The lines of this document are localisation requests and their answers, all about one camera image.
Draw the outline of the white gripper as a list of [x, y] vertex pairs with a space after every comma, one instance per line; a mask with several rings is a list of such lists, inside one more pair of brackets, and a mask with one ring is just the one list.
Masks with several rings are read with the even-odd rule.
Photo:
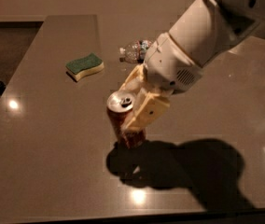
[[202, 77], [200, 66], [175, 44], [168, 33], [161, 34], [150, 46], [144, 65], [136, 65], [119, 88], [138, 93], [132, 113], [122, 124], [124, 132], [145, 129], [170, 107], [167, 97], [142, 89], [146, 79], [156, 88], [180, 93], [188, 91]]

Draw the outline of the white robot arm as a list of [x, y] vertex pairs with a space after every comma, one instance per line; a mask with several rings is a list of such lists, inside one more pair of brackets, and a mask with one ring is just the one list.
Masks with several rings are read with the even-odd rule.
[[138, 132], [169, 107], [168, 97], [188, 91], [203, 68], [234, 48], [262, 23], [265, 0], [195, 0], [172, 28], [159, 35], [121, 88], [136, 95], [121, 130]]

